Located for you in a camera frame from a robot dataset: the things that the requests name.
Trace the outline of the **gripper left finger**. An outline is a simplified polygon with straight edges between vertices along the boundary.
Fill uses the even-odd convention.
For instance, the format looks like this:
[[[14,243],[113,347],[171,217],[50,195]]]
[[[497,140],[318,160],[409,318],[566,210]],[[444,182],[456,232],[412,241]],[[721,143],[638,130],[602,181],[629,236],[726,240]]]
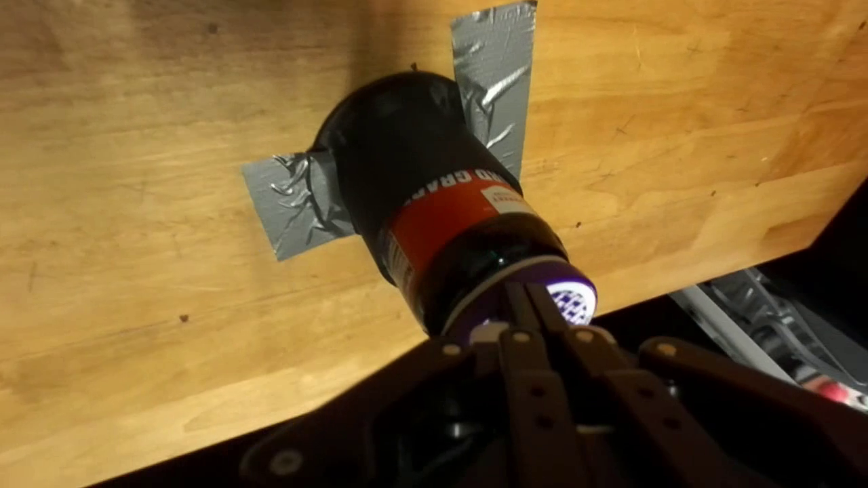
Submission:
[[[548,346],[568,330],[545,287],[508,283],[505,327],[466,345],[433,338],[241,459],[254,488],[533,488],[586,474]]]

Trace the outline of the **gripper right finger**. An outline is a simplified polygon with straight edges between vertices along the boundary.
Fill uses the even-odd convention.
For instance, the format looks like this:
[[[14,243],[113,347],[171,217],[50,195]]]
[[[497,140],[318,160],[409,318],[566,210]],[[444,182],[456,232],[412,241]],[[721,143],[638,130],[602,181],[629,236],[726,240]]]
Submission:
[[[586,480],[543,488],[868,488],[868,416],[673,338],[548,346]]]

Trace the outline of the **purple jar lid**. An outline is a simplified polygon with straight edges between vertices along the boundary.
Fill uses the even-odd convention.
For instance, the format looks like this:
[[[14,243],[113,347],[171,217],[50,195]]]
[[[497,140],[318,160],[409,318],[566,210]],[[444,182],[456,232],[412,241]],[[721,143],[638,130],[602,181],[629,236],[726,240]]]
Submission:
[[[554,300],[558,311],[561,312],[562,317],[565,319],[568,327],[576,327],[577,325],[588,325],[596,312],[597,291],[594,284],[592,284],[592,282],[582,272],[580,272],[580,274],[583,278],[582,281],[561,282],[559,284],[552,285],[542,285],[537,283],[526,284],[542,285],[546,289],[549,296],[551,296],[551,298]],[[501,319],[493,319],[493,321],[507,321],[507,312],[505,310],[505,297],[506,284],[505,295],[503,296],[503,303],[501,308],[501,311],[505,312],[506,315]]]

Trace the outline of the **dark glass jar red label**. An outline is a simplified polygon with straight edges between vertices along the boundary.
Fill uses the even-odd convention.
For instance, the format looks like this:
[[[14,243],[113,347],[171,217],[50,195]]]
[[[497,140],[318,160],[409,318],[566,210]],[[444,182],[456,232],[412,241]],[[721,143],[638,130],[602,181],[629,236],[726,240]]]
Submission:
[[[465,123],[455,81],[403,72],[344,99],[317,134],[355,231],[429,336],[475,285],[538,256],[568,261],[519,180]]]

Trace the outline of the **grey metal frame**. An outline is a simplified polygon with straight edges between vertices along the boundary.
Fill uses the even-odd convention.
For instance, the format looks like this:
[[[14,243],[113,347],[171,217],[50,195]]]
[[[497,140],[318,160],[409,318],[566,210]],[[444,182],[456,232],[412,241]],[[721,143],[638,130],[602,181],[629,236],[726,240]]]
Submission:
[[[670,294],[730,359],[868,415],[868,347],[746,268]]]

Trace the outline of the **strip of grey duct tape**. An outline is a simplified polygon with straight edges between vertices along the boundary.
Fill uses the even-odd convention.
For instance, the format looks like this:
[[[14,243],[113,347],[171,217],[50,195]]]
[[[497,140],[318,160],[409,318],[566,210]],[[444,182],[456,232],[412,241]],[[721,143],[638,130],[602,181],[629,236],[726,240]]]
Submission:
[[[274,155],[241,172],[279,262],[356,234],[328,151]]]
[[[515,178],[523,164],[536,13],[536,0],[521,0],[450,24],[466,123]]]

